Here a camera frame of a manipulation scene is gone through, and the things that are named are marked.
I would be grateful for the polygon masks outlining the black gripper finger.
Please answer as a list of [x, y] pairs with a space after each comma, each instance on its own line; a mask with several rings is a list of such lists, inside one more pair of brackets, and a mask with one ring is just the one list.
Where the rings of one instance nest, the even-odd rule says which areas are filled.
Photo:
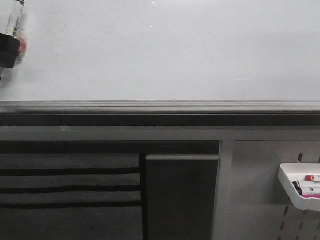
[[13, 69], [16, 59], [19, 55], [21, 42], [6, 34], [0, 34], [0, 67], [5, 69]]

